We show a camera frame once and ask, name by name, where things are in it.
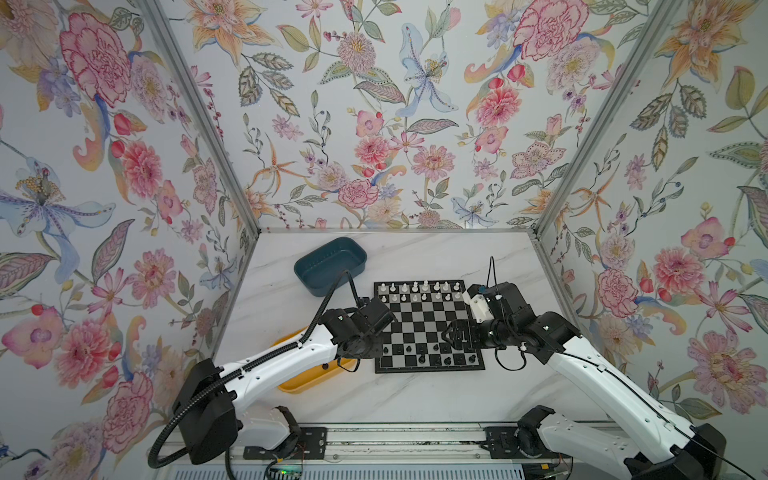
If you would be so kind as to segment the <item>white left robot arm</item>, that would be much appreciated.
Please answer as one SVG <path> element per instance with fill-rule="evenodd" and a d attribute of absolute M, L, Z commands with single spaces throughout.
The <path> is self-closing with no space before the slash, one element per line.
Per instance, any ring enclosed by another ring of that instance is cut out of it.
<path fill-rule="evenodd" d="M 182 457 L 203 464 L 237 442 L 287 457 L 301 435 L 290 411 L 278 406 L 257 418 L 247 417 L 246 410 L 263 394 L 315 367 L 381 357 L 384 330 L 394 319 L 381 300 L 360 300 L 354 307 L 317 313 L 306 329 L 255 356 L 223 366 L 209 360 L 198 364 L 150 450 L 150 467 L 159 469 Z"/>

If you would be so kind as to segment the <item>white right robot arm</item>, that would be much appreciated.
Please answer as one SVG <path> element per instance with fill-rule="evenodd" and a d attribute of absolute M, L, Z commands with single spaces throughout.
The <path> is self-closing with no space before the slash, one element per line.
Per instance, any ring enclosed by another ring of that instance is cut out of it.
<path fill-rule="evenodd" d="M 512 445 L 528 458 L 546 452 L 582 460 L 617 479 L 716 479 L 726 439 L 709 424 L 693 425 L 632 383 L 577 327 L 555 312 L 534 313 L 518 287 L 475 284 L 463 291 L 440 283 L 434 291 L 471 310 L 466 328 L 451 325 L 451 345 L 469 339 L 475 349 L 514 347 L 575 385 L 623 431 L 610 435 L 537 405 L 516 422 Z"/>

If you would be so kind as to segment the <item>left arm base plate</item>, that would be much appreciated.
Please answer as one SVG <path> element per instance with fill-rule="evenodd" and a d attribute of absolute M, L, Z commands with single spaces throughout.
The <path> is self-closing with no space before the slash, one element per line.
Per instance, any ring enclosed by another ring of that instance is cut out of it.
<path fill-rule="evenodd" d="M 328 428 L 301 425 L 287 408 L 279 407 L 268 418 L 250 420 L 238 440 L 244 460 L 323 460 Z"/>

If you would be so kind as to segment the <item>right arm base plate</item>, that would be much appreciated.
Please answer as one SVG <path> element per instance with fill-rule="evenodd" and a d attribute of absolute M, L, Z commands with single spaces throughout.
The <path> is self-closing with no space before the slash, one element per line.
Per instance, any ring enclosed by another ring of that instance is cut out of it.
<path fill-rule="evenodd" d="M 485 427 L 485 441 L 481 447 L 493 460 L 558 457 L 560 453 L 549 450 L 539 433 L 543 421 L 554 413 L 555 411 L 548 407 L 536 407 L 515 425 Z"/>

